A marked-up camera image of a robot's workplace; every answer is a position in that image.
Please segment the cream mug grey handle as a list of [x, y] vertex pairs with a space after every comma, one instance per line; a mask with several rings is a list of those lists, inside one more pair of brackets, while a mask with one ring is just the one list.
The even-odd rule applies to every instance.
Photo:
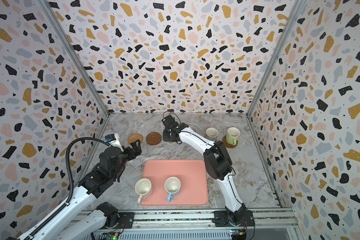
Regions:
[[207, 128], [205, 131], [205, 138], [215, 142], [217, 140], [217, 137], [219, 135], [219, 131], [216, 128]]

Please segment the light green mug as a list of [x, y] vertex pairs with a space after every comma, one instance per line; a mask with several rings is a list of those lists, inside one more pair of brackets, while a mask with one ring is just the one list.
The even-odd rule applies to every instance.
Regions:
[[238, 139], [240, 137], [240, 130], [235, 128], [235, 127], [231, 127], [231, 128], [228, 128], [227, 130], [227, 134], [226, 134], [226, 142], [227, 144], [229, 145], [232, 145], [232, 146], [236, 146], [237, 143], [238, 143]]

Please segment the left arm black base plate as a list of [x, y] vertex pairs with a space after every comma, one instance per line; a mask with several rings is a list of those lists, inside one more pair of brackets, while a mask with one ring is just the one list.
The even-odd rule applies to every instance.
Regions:
[[100, 229], [131, 229], [134, 223], [134, 212], [111, 213], [105, 216], [105, 224]]

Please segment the dark brown wooden coaster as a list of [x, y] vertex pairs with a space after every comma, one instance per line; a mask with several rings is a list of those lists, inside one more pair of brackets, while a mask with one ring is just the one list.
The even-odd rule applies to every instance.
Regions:
[[162, 136], [158, 132], [151, 132], [146, 136], [146, 142], [151, 146], [158, 145], [161, 141]]

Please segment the woven rattan coaster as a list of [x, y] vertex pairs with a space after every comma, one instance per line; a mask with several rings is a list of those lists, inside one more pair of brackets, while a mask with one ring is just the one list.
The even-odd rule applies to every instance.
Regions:
[[131, 143], [136, 142], [137, 140], [139, 140], [140, 142], [143, 142], [144, 137], [141, 134], [132, 134], [128, 137], [128, 144], [130, 145]]

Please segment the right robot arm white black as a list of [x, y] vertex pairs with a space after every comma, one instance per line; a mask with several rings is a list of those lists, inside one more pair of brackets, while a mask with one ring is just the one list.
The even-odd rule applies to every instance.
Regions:
[[252, 212], [239, 197], [234, 184], [236, 174], [229, 153], [221, 141], [213, 142], [195, 133], [187, 124], [175, 120], [163, 119], [165, 142], [185, 143], [193, 147], [204, 157], [208, 175], [219, 185], [225, 200], [227, 215], [218, 217], [216, 224], [224, 226], [245, 226], [254, 223]]

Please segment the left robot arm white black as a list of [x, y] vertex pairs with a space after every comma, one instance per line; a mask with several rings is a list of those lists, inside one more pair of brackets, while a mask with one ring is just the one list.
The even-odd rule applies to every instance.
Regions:
[[75, 143], [84, 140], [86, 138], [72, 141], [66, 151], [70, 186], [68, 197], [42, 221], [21, 234], [18, 237], [20, 240], [80, 240], [103, 227], [113, 228], [121, 224], [122, 218], [118, 209], [105, 202], [83, 220], [71, 227], [68, 226], [85, 207], [98, 199], [115, 182], [120, 182], [127, 162], [142, 153], [141, 141], [136, 140], [125, 148], [120, 144], [117, 134], [107, 135], [102, 142], [107, 148], [100, 154], [99, 163], [75, 186], [70, 151]]

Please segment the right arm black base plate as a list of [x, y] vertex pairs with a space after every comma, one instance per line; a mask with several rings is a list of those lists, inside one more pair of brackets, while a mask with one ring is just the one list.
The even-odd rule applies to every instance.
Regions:
[[255, 220], [253, 212], [250, 210], [236, 211], [232, 213], [229, 210], [214, 211], [212, 219], [216, 227], [253, 227]]

